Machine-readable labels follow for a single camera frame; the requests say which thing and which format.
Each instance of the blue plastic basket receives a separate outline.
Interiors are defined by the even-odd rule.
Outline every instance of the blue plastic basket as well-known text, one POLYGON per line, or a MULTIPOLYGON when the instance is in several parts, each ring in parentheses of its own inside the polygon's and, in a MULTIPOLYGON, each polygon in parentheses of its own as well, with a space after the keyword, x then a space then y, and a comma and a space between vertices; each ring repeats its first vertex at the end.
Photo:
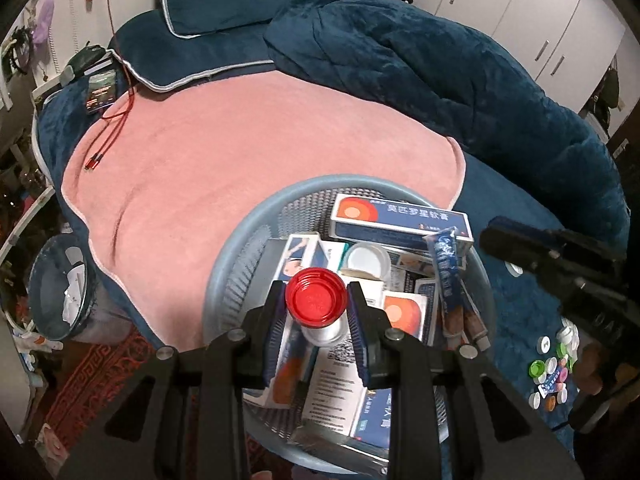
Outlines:
MULTIPOLYGON (((218 255, 207 285, 203 318, 205 342, 240 326, 242 302, 269 238, 318 231, 323 239, 331 240, 328 235, 329 218, 338 193, 431 205, 428 200, 403 186, 352 174, 305 180, 274 194, 242 220, 218 255)), ((475 249, 468 254, 464 279, 487 325, 489 338, 494 340, 494 296, 475 249)), ((304 400, 296 398, 290 410, 265 409, 245 403, 244 423, 247 432, 266 449, 290 462, 329 475, 353 475, 346 469, 317 459, 287 443, 300 423, 304 400)), ((436 408, 442 441, 449 431, 444 399, 438 392, 436 408)))

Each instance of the cable connector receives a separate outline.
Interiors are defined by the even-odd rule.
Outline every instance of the cable connector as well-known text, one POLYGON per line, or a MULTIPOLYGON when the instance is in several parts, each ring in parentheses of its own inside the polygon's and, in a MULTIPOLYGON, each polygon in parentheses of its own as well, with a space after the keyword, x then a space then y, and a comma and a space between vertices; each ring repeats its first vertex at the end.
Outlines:
POLYGON ((102 154, 98 154, 96 153, 94 156, 92 156, 92 158, 89 159, 89 161, 84 165, 84 170, 85 171, 93 171, 95 169, 95 167, 100 164, 100 161, 102 160, 102 154))

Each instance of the dark blue quilt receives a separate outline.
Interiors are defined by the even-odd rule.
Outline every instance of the dark blue quilt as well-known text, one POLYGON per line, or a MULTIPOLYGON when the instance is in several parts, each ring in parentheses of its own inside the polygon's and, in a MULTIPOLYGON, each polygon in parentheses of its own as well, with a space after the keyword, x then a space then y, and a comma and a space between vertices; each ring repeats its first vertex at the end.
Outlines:
POLYGON ((279 70, 455 138, 565 227, 626 248, 629 218, 606 147, 482 32, 399 0, 294 0, 265 40, 279 70))

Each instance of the red cap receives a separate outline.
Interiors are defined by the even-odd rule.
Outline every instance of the red cap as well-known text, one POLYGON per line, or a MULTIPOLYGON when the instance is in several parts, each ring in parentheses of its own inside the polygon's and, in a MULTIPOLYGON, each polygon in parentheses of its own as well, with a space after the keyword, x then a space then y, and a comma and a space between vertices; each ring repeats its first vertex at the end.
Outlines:
POLYGON ((310 267, 289 280, 285 300, 290 314, 300 325, 324 328, 347 308, 347 288, 334 272, 310 267))

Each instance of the red cable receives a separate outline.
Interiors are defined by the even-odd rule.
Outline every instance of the red cable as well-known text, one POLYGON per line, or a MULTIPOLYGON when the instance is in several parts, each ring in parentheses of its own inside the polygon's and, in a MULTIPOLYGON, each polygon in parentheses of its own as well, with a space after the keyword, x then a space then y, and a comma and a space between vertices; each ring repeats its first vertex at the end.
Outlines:
MULTIPOLYGON (((107 12, 109 15, 109 24, 111 26, 111 35, 113 37, 114 50, 116 51, 120 59, 123 59, 122 54, 120 53, 120 45, 118 44, 118 38, 116 36, 115 27, 113 25, 113 14, 111 13, 111 0, 107 0, 107 12)), ((120 136, 120 133, 124 129, 124 125, 127 122, 127 118, 129 118, 129 113, 133 108, 133 103, 135 101, 136 93, 134 92, 134 89, 133 89, 133 83, 131 81, 129 71, 126 69, 125 66, 123 66, 123 70, 127 78, 127 94, 129 95, 129 98, 127 100, 127 108, 111 116, 103 115, 101 117, 105 121, 110 121, 111 119, 114 119, 114 118, 120 118, 120 119, 118 120, 118 123, 116 124, 114 129, 110 131, 109 135, 107 136, 105 141, 102 143, 100 148, 92 155, 89 161, 84 165, 84 168, 86 170, 94 170, 95 167, 98 164, 100 164, 100 161, 102 160, 104 155, 109 151, 111 146, 114 145, 115 141, 120 136)))

